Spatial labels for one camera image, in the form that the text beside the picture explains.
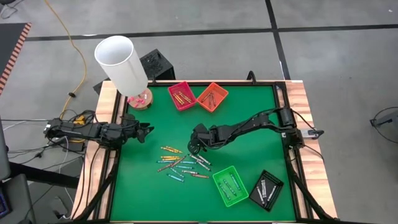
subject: green tray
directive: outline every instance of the green tray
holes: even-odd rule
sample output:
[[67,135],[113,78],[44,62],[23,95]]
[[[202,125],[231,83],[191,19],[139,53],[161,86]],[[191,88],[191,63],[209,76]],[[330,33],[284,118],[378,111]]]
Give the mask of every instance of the green tray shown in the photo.
[[[235,180],[237,181],[240,190],[238,190],[236,184],[234,183],[234,180],[232,179],[231,174],[234,175]],[[230,207],[242,200],[244,200],[245,198],[249,197],[249,194],[246,190],[246,188],[243,185],[243,182],[238,174],[238,172],[235,169],[235,166],[230,166],[226,169],[223,169],[215,174],[213,174],[213,179],[215,181],[215,184],[217,186],[218,191],[221,194],[221,198],[223,198],[225,206]],[[229,186],[231,186],[231,188],[234,190],[235,195],[233,195],[233,193],[230,191],[229,187],[227,187],[227,185],[224,183],[224,180],[227,181],[227,183],[229,183]],[[221,189],[220,187],[223,187],[223,189],[226,191],[226,193],[229,196],[229,200],[228,197],[225,195],[224,191]]]

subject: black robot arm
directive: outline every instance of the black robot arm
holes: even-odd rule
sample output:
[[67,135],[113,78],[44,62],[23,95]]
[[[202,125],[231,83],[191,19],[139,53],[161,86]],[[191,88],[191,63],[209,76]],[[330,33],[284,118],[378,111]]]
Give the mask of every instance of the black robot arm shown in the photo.
[[[281,121],[279,126],[275,125],[269,116],[276,114]],[[289,137],[292,146],[302,145],[303,138],[297,129],[293,111],[290,108],[275,108],[261,111],[249,119],[234,125],[212,126],[209,130],[199,124],[193,130],[188,149],[192,154],[200,150],[219,149],[234,141],[238,136],[258,129],[271,129],[277,133],[285,133]]]
[[119,149],[129,138],[137,138],[143,143],[145,137],[154,129],[149,123],[140,123],[131,114],[122,118],[121,124],[98,122],[75,124],[54,118],[44,129],[46,138],[80,138],[96,141],[105,149]]

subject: white tube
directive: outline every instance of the white tube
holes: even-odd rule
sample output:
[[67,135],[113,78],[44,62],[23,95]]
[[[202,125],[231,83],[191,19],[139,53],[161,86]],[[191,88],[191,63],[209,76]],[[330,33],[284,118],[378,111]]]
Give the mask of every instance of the white tube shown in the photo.
[[94,56],[122,95],[137,96],[147,88],[148,78],[127,37],[104,39],[95,48]]

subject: green table surface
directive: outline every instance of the green table surface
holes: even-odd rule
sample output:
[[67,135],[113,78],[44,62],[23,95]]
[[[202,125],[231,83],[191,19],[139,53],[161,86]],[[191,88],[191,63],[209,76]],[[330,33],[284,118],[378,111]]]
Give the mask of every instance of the green table surface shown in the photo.
[[[178,111],[167,87],[150,88],[154,95],[153,105],[144,111],[132,108],[140,122],[155,127],[144,144],[130,139],[122,148],[116,181],[112,221],[292,221],[295,220],[289,180],[284,161],[280,134],[268,129],[257,130],[238,137],[234,142],[218,150],[200,154],[212,163],[211,172],[199,164],[193,166],[201,179],[185,175],[179,182],[157,172],[167,165],[159,164],[160,156],[174,156],[161,150],[171,146],[188,154],[187,144],[192,129],[203,123],[211,125],[236,124],[259,111],[275,108],[274,92],[270,86],[225,86],[229,95],[213,113],[199,104],[185,111]],[[193,86],[196,97],[205,86]],[[271,120],[277,123],[276,116]],[[271,212],[267,212],[250,198],[226,207],[212,175],[229,166],[235,166],[246,190],[251,193],[263,169],[274,174],[285,184]]]

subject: concrete floor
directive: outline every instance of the concrete floor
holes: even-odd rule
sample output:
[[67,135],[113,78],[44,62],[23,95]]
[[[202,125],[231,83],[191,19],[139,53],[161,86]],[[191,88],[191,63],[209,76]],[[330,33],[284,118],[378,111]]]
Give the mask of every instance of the concrete floor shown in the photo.
[[[73,35],[271,27],[263,0],[51,3]],[[275,0],[272,6],[279,27],[398,24],[398,2],[393,0]],[[65,35],[43,1],[24,1],[17,8],[17,14],[0,22],[32,22],[30,37]],[[320,145],[338,216],[347,221],[395,223],[398,148],[378,136],[369,119],[398,103],[398,30],[289,32],[280,33],[280,38],[290,76],[304,80],[315,124],[325,130]],[[258,79],[283,79],[271,33],[132,41],[139,55],[158,48],[174,65],[178,79],[242,79],[249,70]],[[92,86],[106,78],[93,56],[98,42],[75,41],[88,64],[87,81],[70,105],[76,111],[95,109],[98,96]],[[82,62],[68,41],[26,42],[0,97],[1,116],[58,116],[82,72]],[[14,150],[39,147],[46,143],[42,129],[36,123],[17,126],[6,131],[6,141]],[[43,168],[63,157],[64,152],[54,149],[28,165]]]

